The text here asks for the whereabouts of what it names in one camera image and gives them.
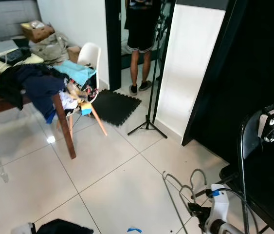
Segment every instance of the pile of clothes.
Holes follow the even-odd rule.
[[[10,67],[0,75],[0,97],[22,110],[25,93],[50,124],[55,116],[52,96],[60,94],[66,115],[81,110],[98,93],[95,73],[90,64],[81,66],[70,61],[56,67],[46,64]]]
[[[69,58],[69,40],[60,32],[54,32],[38,43],[29,43],[31,52],[44,59],[44,63],[55,65]]]

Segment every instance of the person's leg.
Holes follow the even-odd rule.
[[[150,51],[150,50],[143,54],[144,55],[144,64],[143,64],[143,68],[142,68],[142,83],[146,82],[147,76],[150,72],[151,54],[152,54],[152,51]]]
[[[139,91],[145,91],[152,86],[152,82],[146,80],[151,68],[151,50],[144,53],[144,63],[142,68],[142,83],[139,87]]]
[[[139,60],[139,51],[138,50],[132,51],[131,63],[130,63],[130,74],[131,74],[132,86],[137,86],[138,60]]]

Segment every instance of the black foam mat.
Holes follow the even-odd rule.
[[[102,120],[120,126],[140,103],[140,99],[105,89],[98,94],[92,105]]]

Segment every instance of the floor tile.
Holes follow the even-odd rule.
[[[16,108],[0,113],[0,156],[6,164],[48,144],[37,120]]]
[[[166,171],[166,173],[174,175],[182,184],[187,185],[190,185],[190,176],[196,168],[205,172],[207,182],[210,185],[220,180],[219,172],[221,168],[227,166],[225,161],[213,155],[196,141],[192,141],[183,147],[172,139],[161,139],[143,151],[142,155],[160,173]],[[174,180],[171,179],[170,181],[175,186],[178,185]],[[199,192],[205,187],[200,173],[196,173],[193,177],[193,184],[195,192]]]
[[[98,124],[75,133],[73,160],[63,139],[53,144],[79,192],[138,154],[112,126],[105,124],[105,128],[108,136]]]
[[[192,217],[185,225],[185,229],[181,230],[177,234],[202,234],[199,228],[199,220],[196,217]]]
[[[73,197],[71,200],[35,222],[36,230],[38,230],[41,225],[57,218],[90,228],[95,234],[100,233],[79,195]]]
[[[34,115],[37,118],[47,138],[54,136],[56,140],[60,140],[64,137],[61,127],[59,129],[56,128],[57,121],[59,121],[57,118],[53,120],[52,124],[47,124],[45,118],[40,112],[35,111]],[[97,121],[94,118],[81,116],[80,114],[75,113],[73,114],[73,133],[76,133],[95,123],[97,123]]]
[[[5,165],[0,178],[0,234],[46,215],[77,194],[49,145]]]
[[[188,220],[178,191],[168,184],[181,217]],[[130,227],[145,234],[176,233],[181,227],[162,176],[141,155],[80,195],[103,234],[126,233]]]
[[[127,135],[127,133],[129,133],[131,130],[145,122],[146,114],[147,108],[144,106],[138,106],[122,126],[114,127],[139,152],[145,150],[163,138],[162,135],[157,131],[145,129],[139,129],[133,134],[129,136]]]

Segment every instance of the table leg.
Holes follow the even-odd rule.
[[[57,127],[56,127],[57,129],[59,129],[60,128],[60,121],[59,120],[57,120]]]
[[[67,118],[64,114],[64,110],[62,107],[60,95],[59,94],[54,95],[53,101],[54,101],[55,109],[56,109],[56,112],[57,112],[57,115],[58,115],[58,118],[60,121],[61,129],[62,129],[64,138],[65,138],[65,142],[66,142],[68,150],[69,150],[70,157],[71,157],[71,159],[74,159],[74,158],[76,158],[76,153],[75,153],[73,141],[71,138]]]

